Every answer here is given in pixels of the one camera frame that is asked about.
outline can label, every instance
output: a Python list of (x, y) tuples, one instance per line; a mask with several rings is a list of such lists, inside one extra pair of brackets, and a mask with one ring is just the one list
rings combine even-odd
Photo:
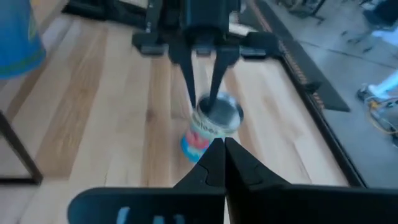
[(214, 138), (223, 138), (225, 133), (221, 128), (203, 119), (197, 111), (194, 111), (190, 127), (181, 140), (182, 151), (192, 162), (198, 162), (206, 152)]

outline tin can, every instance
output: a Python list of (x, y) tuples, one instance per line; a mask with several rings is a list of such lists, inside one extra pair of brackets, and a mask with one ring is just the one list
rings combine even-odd
[(0, 78), (23, 74), (45, 58), (29, 0), (0, 1)]
[(209, 94), (199, 99), (190, 127), (181, 140), (182, 151), (192, 162), (199, 161), (215, 138), (233, 134), (243, 121), (241, 105), (229, 94), (218, 93), (210, 110), (208, 100)]

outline blue bucket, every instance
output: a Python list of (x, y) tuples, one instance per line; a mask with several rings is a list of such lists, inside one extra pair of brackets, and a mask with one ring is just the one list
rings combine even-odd
[(29, 0), (0, 1), (0, 79), (38, 67), (45, 58)]

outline concrete floor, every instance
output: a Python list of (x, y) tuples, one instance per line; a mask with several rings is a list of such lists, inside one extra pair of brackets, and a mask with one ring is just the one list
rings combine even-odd
[[(346, 43), (348, 37), (365, 30), (363, 8), (354, 1), (329, 0), (318, 15), (326, 20), (317, 25), (314, 18), (298, 19), (274, 0), (264, 0), (286, 28), (336, 88), (351, 108), (350, 113), (326, 110), (324, 115), (334, 129), (366, 184), (375, 188), (398, 188), (398, 148), (391, 137), (372, 126), (365, 107), (355, 98), (363, 83), (377, 84), (398, 67), (398, 48), (369, 38), (358, 45)], [(340, 34), (349, 30), (348, 36)], [(376, 43), (375, 48), (362, 51)]]

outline can lid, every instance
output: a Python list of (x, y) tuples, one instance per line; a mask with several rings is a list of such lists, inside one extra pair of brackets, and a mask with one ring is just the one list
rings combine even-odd
[(238, 101), (227, 93), (218, 93), (212, 108), (208, 108), (210, 94), (198, 102), (199, 112), (210, 122), (223, 129), (235, 131), (243, 121), (243, 109)]

